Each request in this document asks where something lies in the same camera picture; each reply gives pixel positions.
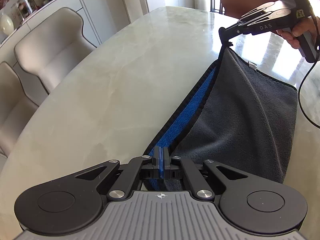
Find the gray ribbed panel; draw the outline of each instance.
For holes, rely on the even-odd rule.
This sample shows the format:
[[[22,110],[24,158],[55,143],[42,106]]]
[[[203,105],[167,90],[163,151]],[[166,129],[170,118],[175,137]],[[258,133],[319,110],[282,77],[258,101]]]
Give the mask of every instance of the gray ribbed panel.
[[[108,205],[91,226],[69,236],[24,232],[17,240],[305,240],[298,232],[284,236],[251,236],[220,216],[214,204],[193,199],[189,192],[136,191]]]

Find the glossy table surface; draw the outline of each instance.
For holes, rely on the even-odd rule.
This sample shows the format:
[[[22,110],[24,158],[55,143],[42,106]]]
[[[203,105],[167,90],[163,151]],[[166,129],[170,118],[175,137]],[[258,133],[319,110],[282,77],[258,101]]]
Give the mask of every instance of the glossy table surface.
[[[163,7],[127,26],[85,58],[49,95],[21,134],[0,176],[0,239],[21,232],[16,198],[29,187],[110,159],[141,155],[220,50],[218,29],[236,20],[189,8]],[[238,36],[232,47],[268,75],[298,87],[310,68],[273,34]],[[320,68],[302,103],[320,123]],[[309,211],[302,233],[318,239],[320,130],[298,110],[285,183]]]

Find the beige chair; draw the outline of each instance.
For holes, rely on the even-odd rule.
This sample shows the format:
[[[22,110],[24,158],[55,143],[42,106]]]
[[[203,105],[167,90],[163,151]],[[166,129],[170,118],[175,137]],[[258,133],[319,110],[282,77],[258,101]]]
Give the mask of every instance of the beige chair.
[[[83,19],[61,8],[28,33],[14,48],[25,71],[38,76],[48,93],[96,47],[83,36]]]
[[[13,69],[0,63],[0,148],[6,156],[37,108],[26,96]]]

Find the triangular cutout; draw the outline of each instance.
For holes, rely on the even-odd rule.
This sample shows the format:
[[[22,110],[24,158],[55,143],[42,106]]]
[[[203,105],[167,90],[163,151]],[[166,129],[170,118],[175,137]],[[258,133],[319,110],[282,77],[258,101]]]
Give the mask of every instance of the triangular cutout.
[[[224,175],[227,177],[227,179],[230,180],[236,180],[236,179],[244,179],[247,178],[248,176],[243,175],[239,172],[233,171],[233,170],[229,170],[228,168],[225,168],[223,166],[217,166],[217,169]]]
[[[99,176],[101,172],[105,170],[106,166],[98,167],[94,170],[88,171],[86,173],[80,174],[76,176],[77,179],[85,179],[85,180],[94,180],[96,177]]]

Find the vase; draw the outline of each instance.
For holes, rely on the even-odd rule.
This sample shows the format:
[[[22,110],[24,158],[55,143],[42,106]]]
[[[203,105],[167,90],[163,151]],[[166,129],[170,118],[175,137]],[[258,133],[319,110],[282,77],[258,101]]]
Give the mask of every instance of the vase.
[[[3,12],[0,12],[0,30],[8,36],[14,31],[12,19]]]

